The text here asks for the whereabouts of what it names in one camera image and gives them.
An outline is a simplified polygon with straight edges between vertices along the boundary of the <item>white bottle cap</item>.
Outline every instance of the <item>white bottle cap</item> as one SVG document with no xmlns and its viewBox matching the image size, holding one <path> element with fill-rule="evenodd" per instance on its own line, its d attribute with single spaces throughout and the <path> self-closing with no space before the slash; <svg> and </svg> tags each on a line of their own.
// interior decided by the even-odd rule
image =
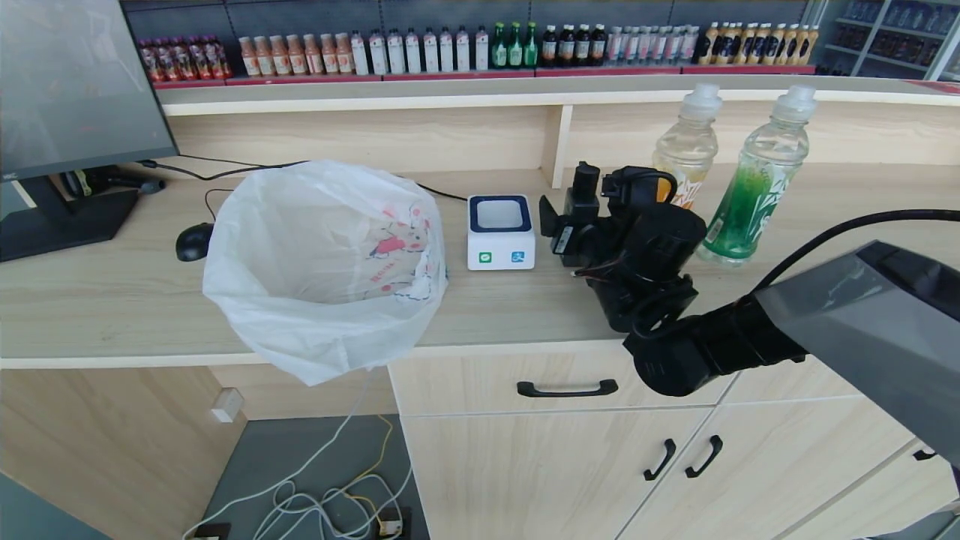
<svg viewBox="0 0 960 540">
<path fill-rule="evenodd" d="M 717 95 L 720 86 L 698 84 L 693 91 L 684 96 L 684 104 L 680 107 L 680 116 L 695 120 L 712 120 L 723 106 L 723 100 Z"/>
<path fill-rule="evenodd" d="M 776 118 L 791 122 L 809 120 L 810 116 L 813 116 L 813 112 L 817 110 L 817 102 L 813 99 L 813 94 L 816 91 L 817 89 L 813 86 L 791 86 L 785 94 L 777 98 L 773 115 Z"/>
</svg>

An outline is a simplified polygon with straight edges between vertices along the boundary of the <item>black handle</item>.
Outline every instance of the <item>black handle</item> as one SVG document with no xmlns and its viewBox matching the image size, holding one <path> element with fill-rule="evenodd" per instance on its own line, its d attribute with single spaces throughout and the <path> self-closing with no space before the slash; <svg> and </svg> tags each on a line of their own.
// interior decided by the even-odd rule
<svg viewBox="0 0 960 540">
<path fill-rule="evenodd" d="M 689 479 L 695 479 L 702 475 L 707 467 L 710 466 L 710 463 L 713 462 L 713 459 L 720 454 L 720 451 L 723 450 L 723 441 L 720 440 L 720 435 L 713 435 L 710 438 L 710 446 L 713 447 L 713 450 L 710 451 L 710 457 L 707 458 L 707 461 L 704 461 L 703 466 L 700 469 L 694 469 L 693 467 L 686 468 L 686 477 Z"/>
<path fill-rule="evenodd" d="M 919 449 L 913 453 L 913 458 L 917 461 L 927 461 L 931 457 L 936 457 L 936 452 L 925 452 L 924 449 Z"/>
<path fill-rule="evenodd" d="M 586 392 L 541 392 L 532 382 L 521 380 L 516 384 L 516 393 L 528 398 L 588 398 L 590 396 L 609 396 L 619 388 L 620 387 L 616 385 L 616 380 L 603 379 L 600 381 L 600 387 L 596 390 L 587 390 Z"/>
<path fill-rule="evenodd" d="M 663 461 L 660 462 L 660 467 L 657 467 L 657 470 L 650 472 L 650 469 L 643 471 L 643 479 L 647 481 L 653 481 L 657 479 L 660 473 L 663 472 L 663 469 L 666 468 L 666 464 L 673 459 L 673 454 L 677 452 L 677 444 L 673 442 L 673 439 L 667 439 L 663 441 L 663 447 L 666 448 L 666 455 L 663 457 Z"/>
</svg>

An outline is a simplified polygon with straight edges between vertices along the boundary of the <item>grey floor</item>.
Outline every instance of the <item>grey floor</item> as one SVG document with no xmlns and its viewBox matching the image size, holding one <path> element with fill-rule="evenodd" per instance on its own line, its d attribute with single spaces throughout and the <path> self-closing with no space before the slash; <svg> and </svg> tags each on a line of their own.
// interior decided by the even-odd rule
<svg viewBox="0 0 960 540">
<path fill-rule="evenodd" d="M 398 489 L 407 475 L 410 461 L 398 418 L 395 415 L 386 418 L 394 424 L 394 431 L 388 441 L 383 464 L 376 469 L 376 473 L 382 476 L 391 488 Z M 216 512 L 231 500 L 261 491 L 299 469 L 304 460 L 333 436 L 342 421 L 343 418 L 308 418 L 248 423 L 220 478 L 205 516 Z M 386 431 L 387 425 L 376 416 L 356 416 L 350 419 L 340 438 L 295 478 L 298 491 L 319 499 L 327 489 L 351 481 L 376 462 Z M 358 487 L 353 493 L 368 497 L 378 505 L 389 499 L 382 486 L 374 481 Z M 401 506 L 409 506 L 413 512 L 409 528 L 410 538 L 428 540 L 413 478 L 400 494 L 399 501 Z M 230 540 L 251 538 L 273 507 L 271 492 L 255 500 L 236 504 L 211 523 L 230 523 Z M 327 512 L 334 525 L 341 530 L 351 530 L 363 523 L 363 516 L 355 505 L 342 499 L 331 501 Z M 266 537 L 278 538 L 298 517 L 281 518 L 275 526 L 276 534 Z M 318 538 L 317 518 L 314 513 L 304 519 L 287 539 Z M 329 529 L 324 528 L 324 533 L 326 538 L 333 537 Z"/>
</svg>

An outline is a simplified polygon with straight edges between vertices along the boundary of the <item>green bottle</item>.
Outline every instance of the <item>green bottle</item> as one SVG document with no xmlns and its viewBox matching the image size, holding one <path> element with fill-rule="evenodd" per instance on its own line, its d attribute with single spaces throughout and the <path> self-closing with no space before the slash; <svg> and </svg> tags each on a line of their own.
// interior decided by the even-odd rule
<svg viewBox="0 0 960 540">
<path fill-rule="evenodd" d="M 507 67 L 507 45 L 503 42 L 503 23 L 498 22 L 493 27 L 493 42 L 490 46 L 493 57 L 493 69 Z"/>
<path fill-rule="evenodd" d="M 540 50 L 537 47 L 537 23 L 527 23 L 527 44 L 523 46 L 523 66 L 537 67 Z"/>
<path fill-rule="evenodd" d="M 510 67 L 520 67 L 523 63 L 523 45 L 520 44 L 520 23 L 515 22 L 510 30 L 510 47 L 507 48 L 507 62 Z"/>
</svg>

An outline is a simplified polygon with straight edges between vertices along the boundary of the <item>cabinet door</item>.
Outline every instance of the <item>cabinet door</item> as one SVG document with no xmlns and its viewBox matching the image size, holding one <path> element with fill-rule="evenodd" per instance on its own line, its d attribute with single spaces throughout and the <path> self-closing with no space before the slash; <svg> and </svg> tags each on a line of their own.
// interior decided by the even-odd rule
<svg viewBox="0 0 960 540">
<path fill-rule="evenodd" d="M 401 421 L 432 540 L 613 540 L 657 483 L 643 472 L 664 440 L 681 449 L 708 411 Z"/>
<path fill-rule="evenodd" d="M 903 530 L 957 498 L 945 459 L 916 442 L 791 528 L 781 540 L 850 540 Z"/>
<path fill-rule="evenodd" d="M 866 398 L 720 405 L 621 539 L 770 540 L 911 438 Z"/>
</svg>

